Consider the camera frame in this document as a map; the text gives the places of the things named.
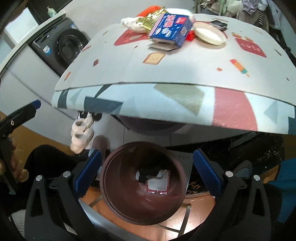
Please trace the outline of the person's left hand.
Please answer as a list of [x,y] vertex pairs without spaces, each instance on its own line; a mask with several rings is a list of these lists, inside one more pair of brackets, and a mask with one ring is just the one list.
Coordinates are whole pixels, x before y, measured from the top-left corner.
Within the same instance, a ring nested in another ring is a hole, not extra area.
[[24,162],[16,153],[16,145],[11,137],[1,140],[1,176],[8,171],[18,182],[25,182],[29,172],[24,168]]

